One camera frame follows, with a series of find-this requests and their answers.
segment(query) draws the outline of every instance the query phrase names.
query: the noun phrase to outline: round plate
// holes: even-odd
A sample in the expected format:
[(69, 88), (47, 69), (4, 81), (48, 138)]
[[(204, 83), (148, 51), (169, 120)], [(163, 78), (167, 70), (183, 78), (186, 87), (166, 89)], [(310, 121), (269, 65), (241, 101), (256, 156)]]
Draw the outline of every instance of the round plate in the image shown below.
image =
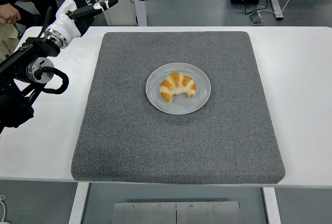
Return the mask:
[[(174, 95), (172, 102), (166, 102), (159, 92), (159, 86), (166, 76), (173, 72), (191, 77), (196, 86), (196, 94), (188, 98), (186, 94)], [(159, 110), (174, 115), (189, 114), (201, 108), (210, 97), (211, 84), (206, 74), (199, 68), (187, 63), (169, 63), (159, 67), (149, 76), (146, 82), (146, 95)]]

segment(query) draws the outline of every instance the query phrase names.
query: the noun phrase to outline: croissant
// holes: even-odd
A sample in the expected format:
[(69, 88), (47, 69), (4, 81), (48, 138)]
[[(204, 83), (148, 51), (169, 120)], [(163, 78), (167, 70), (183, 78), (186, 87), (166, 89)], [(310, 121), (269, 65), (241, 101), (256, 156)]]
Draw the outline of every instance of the croissant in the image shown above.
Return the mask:
[(167, 75), (160, 84), (159, 91), (165, 101), (172, 102), (173, 95), (186, 93), (189, 98), (194, 97), (196, 84), (189, 76), (174, 72)]

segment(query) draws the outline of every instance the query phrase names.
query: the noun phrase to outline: white desk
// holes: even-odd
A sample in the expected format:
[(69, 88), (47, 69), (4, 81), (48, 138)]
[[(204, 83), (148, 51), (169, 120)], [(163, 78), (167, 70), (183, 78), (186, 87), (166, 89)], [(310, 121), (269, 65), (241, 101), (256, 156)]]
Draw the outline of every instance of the white desk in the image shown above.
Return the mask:
[[(42, 93), (35, 117), (1, 134), (0, 179), (73, 181), (72, 156), (103, 35), (136, 31), (248, 32), (286, 169), (274, 187), (332, 188), (332, 29), (327, 27), (91, 27), (51, 58), (69, 76), (68, 90)], [(38, 27), (31, 28), (23, 39), (38, 33)], [(55, 79), (47, 84), (59, 85)]]

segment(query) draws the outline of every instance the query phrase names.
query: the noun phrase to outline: gray mat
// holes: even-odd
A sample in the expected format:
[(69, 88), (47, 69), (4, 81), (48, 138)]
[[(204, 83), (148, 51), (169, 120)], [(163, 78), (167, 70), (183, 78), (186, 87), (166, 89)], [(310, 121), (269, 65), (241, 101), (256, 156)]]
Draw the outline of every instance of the gray mat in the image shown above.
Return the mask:
[[(211, 95), (197, 111), (165, 114), (149, 75), (183, 62)], [(276, 184), (285, 175), (250, 38), (245, 32), (106, 33), (77, 141), (80, 181)]]

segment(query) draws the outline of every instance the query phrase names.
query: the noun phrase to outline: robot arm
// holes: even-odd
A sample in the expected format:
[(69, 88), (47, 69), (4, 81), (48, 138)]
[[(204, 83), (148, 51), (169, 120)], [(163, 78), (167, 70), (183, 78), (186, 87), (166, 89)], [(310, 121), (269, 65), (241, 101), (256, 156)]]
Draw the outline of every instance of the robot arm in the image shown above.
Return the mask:
[(56, 14), (56, 21), (50, 25), (45, 35), (58, 44), (67, 47), (70, 42), (81, 37), (92, 24), (94, 17), (118, 3), (118, 0), (65, 0)]
[[(0, 64), (0, 133), (4, 127), (17, 128), (33, 118), (32, 104), (41, 92), (61, 94), (69, 84), (68, 77), (46, 57), (56, 57), (76, 37), (81, 37), (94, 17), (118, 0), (66, 0), (56, 14), (56, 21), (44, 24), (38, 37), (29, 37), (13, 55)], [(54, 75), (62, 78), (58, 89), (45, 88)], [(22, 91), (15, 84), (29, 85)]]

